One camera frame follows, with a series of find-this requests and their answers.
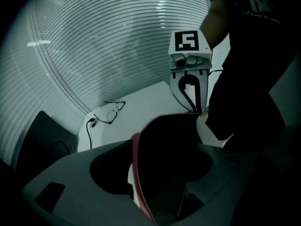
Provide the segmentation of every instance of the black cable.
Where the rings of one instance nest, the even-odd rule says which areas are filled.
[[[52,149],[53,147],[55,147],[55,145],[57,145],[58,143],[62,143],[62,144],[65,146],[65,148],[66,148],[68,154],[69,154],[69,155],[71,154],[70,151],[69,151],[69,149],[68,149],[68,147],[67,147],[67,145],[66,145],[63,141],[57,141],[57,142],[55,142],[53,145],[51,145],[51,146],[48,148],[48,150],[50,151],[50,149]]]
[[[92,149],[92,141],[91,141],[90,133],[89,133],[89,130],[88,130],[88,123],[89,123],[89,122],[93,122],[93,121],[95,121],[95,119],[94,119],[94,118],[91,118],[91,119],[86,123],[87,133],[88,133],[89,140],[90,140],[90,150]]]
[[[209,73],[209,75],[212,74],[212,72],[219,72],[219,71],[223,71],[223,70],[213,70],[213,71],[211,71],[211,72]]]

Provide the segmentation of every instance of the person's forearm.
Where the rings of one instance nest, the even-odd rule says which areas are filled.
[[[226,0],[213,1],[208,15],[200,27],[210,49],[217,46],[227,36],[229,24],[230,8]]]

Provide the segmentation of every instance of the person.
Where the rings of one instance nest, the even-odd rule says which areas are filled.
[[[230,51],[209,101],[208,127],[225,147],[269,139],[284,127],[269,90],[296,54],[297,0],[211,0],[200,29],[211,49]]]

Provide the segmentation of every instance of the black pants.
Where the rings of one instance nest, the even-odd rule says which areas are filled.
[[[255,23],[247,31],[234,28],[234,44],[216,82],[210,101],[208,127],[219,140],[235,134],[226,146],[269,139],[284,127],[269,90],[295,55],[277,24]]]

